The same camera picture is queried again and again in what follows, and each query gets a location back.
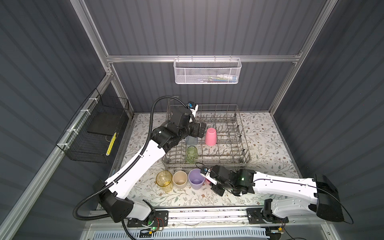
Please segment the blue transparent cup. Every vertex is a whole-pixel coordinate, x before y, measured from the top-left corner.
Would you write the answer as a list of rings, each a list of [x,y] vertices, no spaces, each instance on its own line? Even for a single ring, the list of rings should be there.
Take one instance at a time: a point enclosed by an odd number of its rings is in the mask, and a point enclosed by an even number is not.
[[[186,144],[187,146],[197,146],[198,145],[198,137],[191,137],[187,136],[186,137]]]

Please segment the beige plastic cup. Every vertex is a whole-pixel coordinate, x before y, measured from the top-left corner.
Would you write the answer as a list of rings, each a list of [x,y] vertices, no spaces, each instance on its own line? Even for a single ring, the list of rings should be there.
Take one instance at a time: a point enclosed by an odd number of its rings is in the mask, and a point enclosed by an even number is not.
[[[188,182],[188,175],[184,171],[177,171],[173,175],[173,184],[179,189],[184,189]]]

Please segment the green transparent cup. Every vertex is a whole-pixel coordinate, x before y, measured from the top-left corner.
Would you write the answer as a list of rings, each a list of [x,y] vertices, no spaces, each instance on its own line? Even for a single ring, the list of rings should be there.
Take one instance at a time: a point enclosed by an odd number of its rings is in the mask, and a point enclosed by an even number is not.
[[[186,162],[194,164],[199,157],[198,149],[196,146],[188,146],[186,150]]]

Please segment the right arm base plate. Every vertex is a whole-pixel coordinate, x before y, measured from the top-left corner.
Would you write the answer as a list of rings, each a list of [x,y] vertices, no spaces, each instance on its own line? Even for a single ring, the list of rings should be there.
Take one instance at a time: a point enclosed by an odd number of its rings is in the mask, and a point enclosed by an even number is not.
[[[250,224],[287,224],[289,218],[279,218],[272,213],[264,213],[263,208],[247,208],[246,209],[248,221]]]

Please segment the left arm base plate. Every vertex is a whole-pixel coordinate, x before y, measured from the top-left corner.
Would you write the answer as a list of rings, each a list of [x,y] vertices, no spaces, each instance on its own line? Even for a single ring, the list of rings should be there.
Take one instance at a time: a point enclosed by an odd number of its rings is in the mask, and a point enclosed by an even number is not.
[[[127,219],[128,228],[152,228],[152,227],[166,227],[168,225],[169,211],[157,211],[150,213],[150,215],[140,221],[138,219]]]

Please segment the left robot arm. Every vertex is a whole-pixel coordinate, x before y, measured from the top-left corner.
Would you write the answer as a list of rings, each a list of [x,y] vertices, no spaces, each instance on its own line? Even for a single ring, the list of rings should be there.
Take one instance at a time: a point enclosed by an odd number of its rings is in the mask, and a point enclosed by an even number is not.
[[[164,100],[159,97],[152,105],[149,130],[143,147],[118,172],[102,182],[101,188],[81,200],[73,210],[73,217],[80,221],[94,221],[111,218],[115,223],[125,219],[137,219],[145,225],[151,225],[156,211],[147,202],[135,202],[129,199],[129,193],[147,170],[166,155],[173,147],[187,136],[203,138],[205,123],[196,121],[198,104],[180,103],[171,118],[157,128],[153,127],[154,112],[157,103]],[[87,217],[79,214],[79,209],[92,198],[97,198],[106,211],[103,215]]]

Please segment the purple plastic cup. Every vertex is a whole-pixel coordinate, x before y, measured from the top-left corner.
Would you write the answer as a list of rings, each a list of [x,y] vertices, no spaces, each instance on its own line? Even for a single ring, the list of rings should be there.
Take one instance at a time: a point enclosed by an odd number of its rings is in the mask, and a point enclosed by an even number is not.
[[[193,169],[188,174],[188,180],[193,189],[199,190],[202,188],[203,183],[205,182],[205,177],[201,175],[200,169]]]

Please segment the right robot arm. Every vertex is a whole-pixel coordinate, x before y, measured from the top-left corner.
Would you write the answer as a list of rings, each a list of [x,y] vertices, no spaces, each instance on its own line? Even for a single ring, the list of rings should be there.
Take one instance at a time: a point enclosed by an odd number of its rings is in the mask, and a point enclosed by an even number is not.
[[[324,175],[295,179],[267,175],[249,169],[237,172],[215,165],[204,167],[201,175],[219,196],[224,192],[241,197],[246,194],[284,196],[284,200],[266,199],[260,214],[266,223],[284,224],[291,216],[316,215],[329,222],[344,223],[347,209],[340,202],[339,191]]]

